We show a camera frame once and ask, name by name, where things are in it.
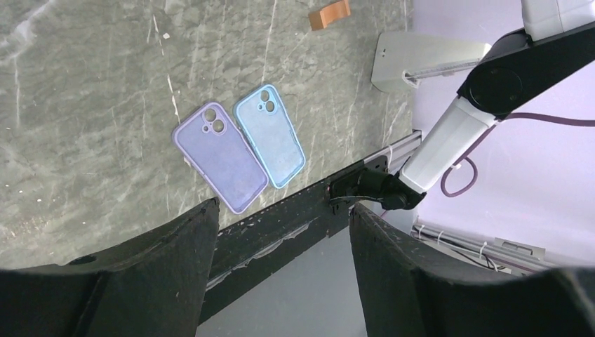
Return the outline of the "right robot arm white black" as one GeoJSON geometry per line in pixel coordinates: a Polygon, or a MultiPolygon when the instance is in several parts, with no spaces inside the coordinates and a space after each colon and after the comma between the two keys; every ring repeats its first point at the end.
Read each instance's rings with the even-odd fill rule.
{"type": "Polygon", "coordinates": [[[523,1],[521,10],[523,27],[493,44],[399,171],[364,167],[334,180],[331,208],[367,200],[414,209],[498,123],[594,61],[593,1],[523,1]]]}

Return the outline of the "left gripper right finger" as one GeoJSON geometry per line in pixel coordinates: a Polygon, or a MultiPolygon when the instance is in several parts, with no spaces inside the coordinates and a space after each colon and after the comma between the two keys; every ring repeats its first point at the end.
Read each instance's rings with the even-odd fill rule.
{"type": "Polygon", "coordinates": [[[525,277],[433,249],[357,204],[349,220],[369,336],[593,336],[594,270],[525,277]]]}

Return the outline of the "phone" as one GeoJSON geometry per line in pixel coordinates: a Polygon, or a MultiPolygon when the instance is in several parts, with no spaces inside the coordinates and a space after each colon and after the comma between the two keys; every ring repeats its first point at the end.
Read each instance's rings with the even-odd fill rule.
{"type": "Polygon", "coordinates": [[[235,104],[233,113],[271,185],[287,186],[305,167],[306,157],[277,89],[258,87],[235,104]]]}
{"type": "Polygon", "coordinates": [[[172,141],[191,167],[235,213],[243,213],[269,178],[224,107],[209,102],[181,122],[172,141]]]}

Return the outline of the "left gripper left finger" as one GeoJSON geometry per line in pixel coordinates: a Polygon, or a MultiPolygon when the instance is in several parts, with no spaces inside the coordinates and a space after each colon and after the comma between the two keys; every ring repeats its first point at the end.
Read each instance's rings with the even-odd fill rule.
{"type": "Polygon", "coordinates": [[[193,336],[219,229],[212,198],[66,265],[1,271],[2,336],[193,336]]]}

